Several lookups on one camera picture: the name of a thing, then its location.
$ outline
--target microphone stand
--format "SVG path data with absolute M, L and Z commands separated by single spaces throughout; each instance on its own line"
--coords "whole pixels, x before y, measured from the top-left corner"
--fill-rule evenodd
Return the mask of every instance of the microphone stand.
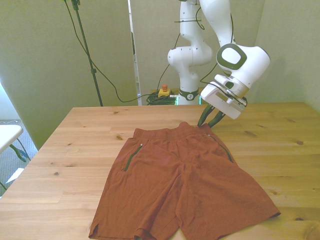
M 79 8 L 78 8 L 78 5 L 80 5 L 80 0 L 71 0 L 71 1 L 72 1 L 73 9 L 75 10 L 75 13 L 76 13 L 76 16 L 78 18 L 79 25 L 80 25 L 80 29 L 81 29 L 81 33 L 82 33 L 82 37 L 83 37 L 83 42 L 84 42 L 84 46 L 85 46 L 85 51 L 86 51 L 86 54 L 87 54 L 88 59 L 89 59 L 89 63 L 90 63 L 90 67 L 91 67 L 91 73 L 92 73 L 92 76 L 93 76 L 95 89 L 96 89 L 96 92 L 98 94 L 100 106 L 103 107 L 104 105 L 102 103 L 102 99 L 101 99 L 101 95 L 100 95 L 100 91 L 99 91 L 99 87 L 98 87 L 98 82 L 97 82 L 97 78 L 96 78 L 97 70 L 93 67 L 92 60 L 91 60 L 90 53 L 89 53 L 89 49 L 88 49 L 88 45 L 87 45 L 87 41 L 86 41 L 86 37 L 85 37 L 85 33 L 84 33 L 84 29 L 82 27 L 81 20 L 80 20 Z

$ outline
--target table surface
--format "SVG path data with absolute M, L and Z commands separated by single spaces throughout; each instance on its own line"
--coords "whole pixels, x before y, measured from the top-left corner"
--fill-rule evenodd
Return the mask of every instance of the table surface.
M 23 132 L 24 130 L 19 125 L 0 125 L 0 154 Z
M 73 108 L 0 199 L 0 239 L 88 240 L 110 168 L 135 128 L 196 125 L 204 107 Z M 223 239 L 320 239 L 319 113 L 304 103 L 252 103 L 212 130 L 282 212 Z M 179 230 L 172 239 L 185 238 Z

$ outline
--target beige wall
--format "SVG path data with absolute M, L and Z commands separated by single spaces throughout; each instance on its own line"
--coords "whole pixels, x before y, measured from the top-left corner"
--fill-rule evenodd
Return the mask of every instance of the beige wall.
M 236 42 L 243 46 L 253 46 L 256 42 L 264 0 L 231 0 L 230 2 Z M 161 74 L 168 65 L 168 51 L 174 47 L 180 32 L 179 23 L 174 23 L 180 20 L 180 3 L 178 0 L 131 0 L 134 42 L 142 94 L 149 94 L 152 89 L 157 88 Z M 204 39 L 216 53 L 219 49 L 216 34 L 205 18 L 202 19 L 205 27 Z M 180 37 L 177 46 L 189 45 L 190 42 Z M 215 63 L 213 60 L 210 64 L 194 67 L 193 70 L 202 78 Z M 217 73 L 222 74 L 222 71 L 217 68 L 206 78 L 206 81 L 212 81 Z M 160 86 L 164 83 L 170 88 L 179 88 L 179 75 L 171 66 L 163 76 Z
M 265 0 L 256 44 L 271 57 L 249 102 L 305 102 L 320 112 L 320 1 Z
M 81 0 L 79 14 L 92 60 L 123 100 L 135 98 L 127 0 Z M 1 0 L 0 16 L 0 80 L 40 148 L 71 108 L 100 105 L 89 61 L 62 0 Z M 105 106 L 123 105 L 98 73 L 97 80 Z

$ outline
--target shorts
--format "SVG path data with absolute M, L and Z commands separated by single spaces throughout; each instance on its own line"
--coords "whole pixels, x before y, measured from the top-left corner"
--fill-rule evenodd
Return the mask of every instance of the shorts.
M 207 124 L 136 129 L 107 177 L 89 237 L 216 240 L 280 214 Z

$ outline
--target zipper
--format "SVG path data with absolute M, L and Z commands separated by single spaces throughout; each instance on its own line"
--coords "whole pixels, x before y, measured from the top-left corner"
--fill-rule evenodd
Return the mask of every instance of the zipper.
M 126 163 L 124 171 L 126 172 L 129 168 L 130 162 L 132 158 L 139 152 L 139 150 L 142 148 L 143 144 L 141 143 L 137 150 L 129 157 L 128 162 Z
M 230 162 L 234 162 L 234 161 L 232 161 L 232 157 L 231 157 L 231 154 L 228 152 L 228 150 L 224 147 L 224 146 L 222 146 L 213 136 L 211 136 L 210 134 L 207 134 L 209 137 L 211 137 L 211 138 L 213 138 L 219 145 L 220 145 L 220 147 L 222 147 L 224 150 L 225 150 L 225 152 L 226 152 L 226 154 L 228 154 L 228 157 L 229 157 L 229 160 L 230 160 Z

